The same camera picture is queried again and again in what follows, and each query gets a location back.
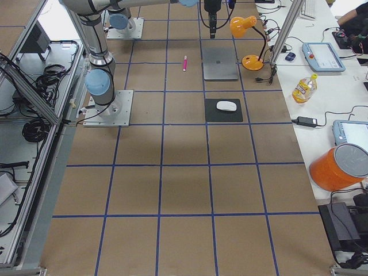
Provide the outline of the grey closed laptop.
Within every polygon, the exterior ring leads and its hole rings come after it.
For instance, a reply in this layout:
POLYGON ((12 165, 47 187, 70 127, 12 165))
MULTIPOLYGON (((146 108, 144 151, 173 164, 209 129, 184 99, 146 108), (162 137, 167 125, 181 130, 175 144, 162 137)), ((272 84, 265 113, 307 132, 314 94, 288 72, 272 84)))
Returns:
POLYGON ((238 80, 235 50, 230 47, 204 47, 202 62, 205 81, 238 80))

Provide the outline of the yellow drink bottle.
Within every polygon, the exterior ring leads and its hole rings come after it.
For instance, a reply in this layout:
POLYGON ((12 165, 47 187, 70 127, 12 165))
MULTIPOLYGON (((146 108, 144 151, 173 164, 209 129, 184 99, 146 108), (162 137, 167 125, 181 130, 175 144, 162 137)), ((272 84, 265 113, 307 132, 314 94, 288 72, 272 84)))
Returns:
POLYGON ((298 104, 306 103, 317 90, 317 77, 317 74, 312 74, 299 80, 292 92, 292 97, 298 104))

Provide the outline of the small blue card case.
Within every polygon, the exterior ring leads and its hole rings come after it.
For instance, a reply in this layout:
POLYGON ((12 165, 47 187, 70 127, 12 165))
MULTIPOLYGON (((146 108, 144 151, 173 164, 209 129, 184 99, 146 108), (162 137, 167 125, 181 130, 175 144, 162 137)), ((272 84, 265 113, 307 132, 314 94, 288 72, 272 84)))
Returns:
POLYGON ((293 52, 289 52, 286 56, 285 56, 285 60, 292 62, 294 59, 296 58, 296 54, 293 52))

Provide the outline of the white computer mouse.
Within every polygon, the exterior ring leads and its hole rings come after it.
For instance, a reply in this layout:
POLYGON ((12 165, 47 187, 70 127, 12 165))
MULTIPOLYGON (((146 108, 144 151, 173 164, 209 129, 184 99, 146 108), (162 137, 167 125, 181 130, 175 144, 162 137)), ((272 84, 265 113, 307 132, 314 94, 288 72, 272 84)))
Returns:
POLYGON ((237 111, 237 105, 231 101, 218 101, 216 108, 220 111, 235 112, 237 111))

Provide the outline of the aluminium frame post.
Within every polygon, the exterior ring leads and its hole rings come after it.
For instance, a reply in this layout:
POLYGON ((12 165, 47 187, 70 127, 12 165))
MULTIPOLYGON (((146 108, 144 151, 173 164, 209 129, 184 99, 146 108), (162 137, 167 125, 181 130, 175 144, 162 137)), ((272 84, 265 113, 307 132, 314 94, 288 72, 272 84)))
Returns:
POLYGON ((293 1, 288 14, 283 22, 282 28, 281 28, 281 32, 278 35, 278 38, 273 46, 273 51, 272 51, 272 57, 270 60, 270 65, 272 67, 274 67, 277 63, 277 59, 279 57, 279 54, 282 51, 282 48, 284 46, 284 43, 298 17, 298 14, 301 10, 301 6, 304 3, 303 0, 295 0, 293 1))

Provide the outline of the black power adapter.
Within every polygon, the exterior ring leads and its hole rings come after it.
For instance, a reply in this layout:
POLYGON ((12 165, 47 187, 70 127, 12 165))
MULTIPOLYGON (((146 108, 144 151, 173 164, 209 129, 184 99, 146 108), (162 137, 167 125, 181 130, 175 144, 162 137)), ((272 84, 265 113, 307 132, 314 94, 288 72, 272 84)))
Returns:
POLYGON ((304 127, 311 127, 311 128, 315 128, 318 126, 317 120, 315 118, 303 117, 303 116, 297 117, 296 124, 304 126, 304 127))

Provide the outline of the orange desk lamp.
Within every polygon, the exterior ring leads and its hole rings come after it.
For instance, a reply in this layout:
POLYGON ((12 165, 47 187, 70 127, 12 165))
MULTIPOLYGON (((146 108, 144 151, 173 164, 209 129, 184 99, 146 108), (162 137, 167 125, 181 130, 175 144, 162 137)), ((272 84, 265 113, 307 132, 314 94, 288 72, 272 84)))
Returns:
POLYGON ((260 43, 260 40, 254 40, 255 46, 250 46, 251 40, 244 40, 247 46, 242 52, 241 64, 249 71, 259 71, 264 66, 263 54, 266 50, 267 39, 264 32, 256 27, 257 23, 258 19, 255 16, 236 16, 231 18, 229 25, 234 39, 242 39, 249 32, 257 33, 263 39, 263 44, 260 43))

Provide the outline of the black mousepad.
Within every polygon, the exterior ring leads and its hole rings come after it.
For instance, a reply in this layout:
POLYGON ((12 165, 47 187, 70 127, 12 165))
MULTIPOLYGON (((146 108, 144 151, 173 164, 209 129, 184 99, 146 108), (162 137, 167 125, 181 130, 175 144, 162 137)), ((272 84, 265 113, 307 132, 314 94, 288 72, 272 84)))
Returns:
POLYGON ((205 120, 207 122, 243 122, 240 99, 206 99, 205 120))

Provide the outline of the orange bucket with lid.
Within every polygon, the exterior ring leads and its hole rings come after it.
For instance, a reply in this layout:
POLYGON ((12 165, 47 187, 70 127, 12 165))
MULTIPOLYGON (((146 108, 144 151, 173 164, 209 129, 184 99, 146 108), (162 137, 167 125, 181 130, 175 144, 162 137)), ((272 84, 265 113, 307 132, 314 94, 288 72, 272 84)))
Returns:
POLYGON ((355 144, 337 145, 314 160, 309 173, 324 190, 344 189, 367 178, 367 151, 355 144))

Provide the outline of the blue teach pendant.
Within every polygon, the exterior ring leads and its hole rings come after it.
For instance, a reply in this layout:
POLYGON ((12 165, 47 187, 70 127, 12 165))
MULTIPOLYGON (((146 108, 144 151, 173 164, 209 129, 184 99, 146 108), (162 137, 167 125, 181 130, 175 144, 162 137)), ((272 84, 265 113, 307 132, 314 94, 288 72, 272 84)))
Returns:
POLYGON ((346 69, 331 43, 303 43, 302 52, 314 72, 343 72, 346 69))
POLYGON ((350 143, 367 150, 367 122, 335 120, 332 133, 336 145, 350 143))

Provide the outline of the pink pen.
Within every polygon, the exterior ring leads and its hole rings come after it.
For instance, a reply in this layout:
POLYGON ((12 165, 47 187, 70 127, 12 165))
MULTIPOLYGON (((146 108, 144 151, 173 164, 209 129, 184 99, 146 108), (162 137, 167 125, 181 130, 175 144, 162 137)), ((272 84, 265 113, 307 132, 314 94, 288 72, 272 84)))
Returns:
POLYGON ((186 70, 187 70, 187 56, 185 55, 182 63, 182 71, 186 72, 186 70))

